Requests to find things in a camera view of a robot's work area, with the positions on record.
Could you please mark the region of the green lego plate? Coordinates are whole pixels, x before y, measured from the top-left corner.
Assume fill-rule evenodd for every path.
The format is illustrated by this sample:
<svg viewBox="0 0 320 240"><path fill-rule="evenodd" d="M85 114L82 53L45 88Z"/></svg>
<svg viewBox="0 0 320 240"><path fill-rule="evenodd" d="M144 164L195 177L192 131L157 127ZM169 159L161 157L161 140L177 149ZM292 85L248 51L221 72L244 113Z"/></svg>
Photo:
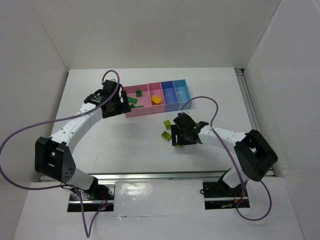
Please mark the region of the green lego plate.
<svg viewBox="0 0 320 240"><path fill-rule="evenodd" d="M131 104L136 104L138 102L138 100L136 98L133 98L133 97L128 97L127 100Z"/></svg>

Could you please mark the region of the dark green square lego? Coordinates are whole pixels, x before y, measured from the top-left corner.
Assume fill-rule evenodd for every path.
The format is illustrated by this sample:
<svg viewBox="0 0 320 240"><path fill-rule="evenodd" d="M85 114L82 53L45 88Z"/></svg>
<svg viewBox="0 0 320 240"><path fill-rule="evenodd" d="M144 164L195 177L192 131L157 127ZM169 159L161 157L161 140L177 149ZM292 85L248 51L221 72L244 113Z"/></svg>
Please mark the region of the dark green square lego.
<svg viewBox="0 0 320 240"><path fill-rule="evenodd" d="M141 97L142 96L142 91L141 90L137 90L136 91L136 96L137 97Z"/></svg>

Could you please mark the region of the yellow round flower lego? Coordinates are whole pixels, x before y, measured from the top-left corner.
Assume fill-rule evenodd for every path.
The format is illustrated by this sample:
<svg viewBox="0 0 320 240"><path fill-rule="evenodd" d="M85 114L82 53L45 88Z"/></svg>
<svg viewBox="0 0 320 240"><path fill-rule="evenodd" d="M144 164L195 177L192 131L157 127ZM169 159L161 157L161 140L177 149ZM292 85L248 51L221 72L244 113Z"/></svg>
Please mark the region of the yellow round flower lego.
<svg viewBox="0 0 320 240"><path fill-rule="evenodd" d="M162 99L156 95L151 96L151 103L152 105L161 105Z"/></svg>

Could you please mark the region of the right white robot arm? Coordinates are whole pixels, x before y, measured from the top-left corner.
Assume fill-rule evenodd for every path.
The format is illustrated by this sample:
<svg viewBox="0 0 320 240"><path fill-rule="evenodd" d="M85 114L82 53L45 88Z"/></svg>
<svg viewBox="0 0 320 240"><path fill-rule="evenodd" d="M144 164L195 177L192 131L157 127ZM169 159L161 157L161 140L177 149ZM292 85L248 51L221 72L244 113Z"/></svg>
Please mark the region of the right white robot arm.
<svg viewBox="0 0 320 240"><path fill-rule="evenodd" d="M252 129L235 132L211 126L208 122L196 123L188 114L181 112L171 126L172 145L211 145L225 149L232 160L233 168L218 180L221 187L235 189L249 180L259 182L278 161L278 156L263 135Z"/></svg>

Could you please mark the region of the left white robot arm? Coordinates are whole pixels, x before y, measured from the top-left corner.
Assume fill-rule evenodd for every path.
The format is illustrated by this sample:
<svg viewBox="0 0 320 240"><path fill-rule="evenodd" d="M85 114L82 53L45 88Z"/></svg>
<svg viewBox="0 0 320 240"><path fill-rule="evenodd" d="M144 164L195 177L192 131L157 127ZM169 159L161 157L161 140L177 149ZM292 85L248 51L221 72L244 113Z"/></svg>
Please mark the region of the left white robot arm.
<svg viewBox="0 0 320 240"><path fill-rule="evenodd" d="M35 171L41 175L72 185L90 199L107 195L109 189L96 177L78 169L72 153L85 134L100 120L131 111L122 85L105 80L102 88L86 97L77 114L50 137L35 143Z"/></svg>

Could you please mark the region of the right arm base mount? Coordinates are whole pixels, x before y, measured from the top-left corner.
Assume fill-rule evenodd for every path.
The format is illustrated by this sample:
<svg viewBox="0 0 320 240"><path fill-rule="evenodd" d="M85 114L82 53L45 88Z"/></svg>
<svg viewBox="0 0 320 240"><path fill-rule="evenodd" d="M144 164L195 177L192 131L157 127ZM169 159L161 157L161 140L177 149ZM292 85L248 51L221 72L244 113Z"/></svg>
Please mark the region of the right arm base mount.
<svg viewBox="0 0 320 240"><path fill-rule="evenodd" d="M237 204L240 204L239 208L250 207L249 199L243 197L241 184L235 188L230 188L223 182L222 178L228 171L216 181L205 181L202 183L202 189L199 193L204 196L204 207L206 210L235 209Z"/></svg>

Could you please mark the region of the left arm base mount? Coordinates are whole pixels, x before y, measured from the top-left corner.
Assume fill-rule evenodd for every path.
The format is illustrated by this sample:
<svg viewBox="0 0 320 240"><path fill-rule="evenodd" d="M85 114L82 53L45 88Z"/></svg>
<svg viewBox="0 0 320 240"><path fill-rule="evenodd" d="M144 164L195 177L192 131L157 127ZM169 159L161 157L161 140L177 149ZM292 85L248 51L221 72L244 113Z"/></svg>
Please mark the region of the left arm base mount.
<svg viewBox="0 0 320 240"><path fill-rule="evenodd" d="M85 193L83 190L79 190L82 197L83 210L84 212L97 212L101 208L101 212L113 212L115 208L115 190L116 184L114 182L106 182L104 186L108 192L101 191L97 197L93 197ZM75 189L72 189L69 194L69 200L67 205L68 213L80 213L81 202L79 194Z"/></svg>

